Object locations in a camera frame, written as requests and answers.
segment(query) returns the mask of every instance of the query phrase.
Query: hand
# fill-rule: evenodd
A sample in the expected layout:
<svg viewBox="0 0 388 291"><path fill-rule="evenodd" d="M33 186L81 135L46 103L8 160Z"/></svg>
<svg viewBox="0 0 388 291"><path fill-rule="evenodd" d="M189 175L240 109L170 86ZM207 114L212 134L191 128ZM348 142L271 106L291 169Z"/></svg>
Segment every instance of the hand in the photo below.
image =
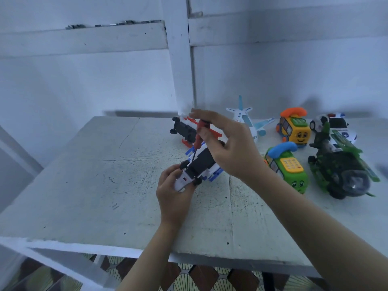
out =
<svg viewBox="0 0 388 291"><path fill-rule="evenodd" d="M255 177L258 171L267 168L245 124L217 112L201 109L192 109L189 116L210 121L223 130L228 138L224 147L207 128L201 128L199 135L205 141L213 159L228 174L246 182L247 178Z"/></svg>
<svg viewBox="0 0 388 291"><path fill-rule="evenodd" d="M181 174L179 164L170 166L160 175L158 188L156 189L161 212L161 224L172 226L176 230L180 229L186 219L191 198L196 189L196 186L191 183L185 187L183 192L176 191L174 183Z"/></svg>

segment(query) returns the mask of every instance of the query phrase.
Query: green toy helicopter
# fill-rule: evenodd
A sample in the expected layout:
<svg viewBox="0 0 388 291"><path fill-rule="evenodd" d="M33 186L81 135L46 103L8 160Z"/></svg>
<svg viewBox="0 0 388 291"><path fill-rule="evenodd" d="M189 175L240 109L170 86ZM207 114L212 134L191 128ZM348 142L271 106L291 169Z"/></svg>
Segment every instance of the green toy helicopter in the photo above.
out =
<svg viewBox="0 0 388 291"><path fill-rule="evenodd" d="M337 142L337 147L330 143L330 137ZM308 157L308 165L317 180L318 185L333 198L358 197L369 195L371 180L380 179L372 169L360 158L362 150L358 149L343 137L337 130L332 130L326 122L322 131L317 133L314 144L317 156Z"/></svg>

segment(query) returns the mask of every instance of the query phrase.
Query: red screwdriver handle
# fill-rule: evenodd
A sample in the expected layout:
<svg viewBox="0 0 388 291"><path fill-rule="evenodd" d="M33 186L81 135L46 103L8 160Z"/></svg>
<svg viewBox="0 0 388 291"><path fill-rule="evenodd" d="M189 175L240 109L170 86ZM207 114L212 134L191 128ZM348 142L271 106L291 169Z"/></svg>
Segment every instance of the red screwdriver handle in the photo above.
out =
<svg viewBox="0 0 388 291"><path fill-rule="evenodd" d="M194 142L194 149L196 149L196 150L201 148L201 144L203 142L203 139L198 134L198 130L201 127L210 128L210 122L209 121L205 121L205 120L201 120L201 119L199 120L198 125L197 125L197 135L195 136L195 142Z"/></svg>

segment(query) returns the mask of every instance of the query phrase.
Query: yellow keypad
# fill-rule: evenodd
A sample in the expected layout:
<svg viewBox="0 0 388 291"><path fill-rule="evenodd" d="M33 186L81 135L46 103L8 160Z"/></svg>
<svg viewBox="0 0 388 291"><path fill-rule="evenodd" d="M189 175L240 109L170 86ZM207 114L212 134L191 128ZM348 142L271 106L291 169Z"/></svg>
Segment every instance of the yellow keypad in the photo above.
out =
<svg viewBox="0 0 388 291"><path fill-rule="evenodd" d="M289 173L300 173L303 171L303 167L295 157L282 158L280 161Z"/></svg>

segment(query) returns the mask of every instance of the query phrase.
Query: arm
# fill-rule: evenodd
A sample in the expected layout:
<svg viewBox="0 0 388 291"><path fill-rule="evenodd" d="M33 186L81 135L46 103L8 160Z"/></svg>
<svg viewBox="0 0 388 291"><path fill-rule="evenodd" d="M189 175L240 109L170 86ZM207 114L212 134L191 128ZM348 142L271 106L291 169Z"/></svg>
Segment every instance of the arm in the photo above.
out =
<svg viewBox="0 0 388 291"><path fill-rule="evenodd" d="M206 128L199 133L218 165L265 201L333 288L388 289L388 259L265 165L245 125L211 111L196 109L190 117L210 121L224 131L228 137L225 147Z"/></svg>
<svg viewBox="0 0 388 291"><path fill-rule="evenodd" d="M158 197L161 223L116 291L158 290L172 245L189 211L195 186L189 184L184 192L174 190L173 185L182 171L179 164L162 172L156 196Z"/></svg>

